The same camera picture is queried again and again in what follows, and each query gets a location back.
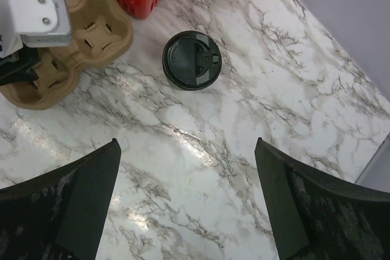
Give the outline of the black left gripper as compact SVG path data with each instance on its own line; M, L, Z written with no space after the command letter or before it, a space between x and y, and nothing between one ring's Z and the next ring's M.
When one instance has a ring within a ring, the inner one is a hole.
M1 86L38 79L34 66L40 62L37 48L23 47L8 57L1 58Z

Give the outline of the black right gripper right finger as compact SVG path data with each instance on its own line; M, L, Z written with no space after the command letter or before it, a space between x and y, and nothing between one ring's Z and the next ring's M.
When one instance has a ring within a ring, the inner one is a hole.
M389 194L304 164L261 138L261 188L280 259L389 259Z

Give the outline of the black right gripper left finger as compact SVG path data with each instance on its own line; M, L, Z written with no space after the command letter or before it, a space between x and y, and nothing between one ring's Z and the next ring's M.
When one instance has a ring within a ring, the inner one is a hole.
M116 139L1 189L1 259L95 259L118 175Z

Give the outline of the brown cardboard cup carrier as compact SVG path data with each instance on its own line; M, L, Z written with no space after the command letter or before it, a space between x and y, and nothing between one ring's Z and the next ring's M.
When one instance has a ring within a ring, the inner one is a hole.
M17 107L46 110L73 92L80 74L104 68L133 41L129 15L116 0L69 0L73 40L65 47L41 47L21 81L1 86L1 94Z

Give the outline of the black plastic cup lid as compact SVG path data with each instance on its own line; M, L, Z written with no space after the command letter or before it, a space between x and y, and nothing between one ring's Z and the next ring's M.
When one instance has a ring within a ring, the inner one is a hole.
M174 35L165 45L162 67L167 79L184 91L212 85L222 70L218 45L208 35L187 30Z

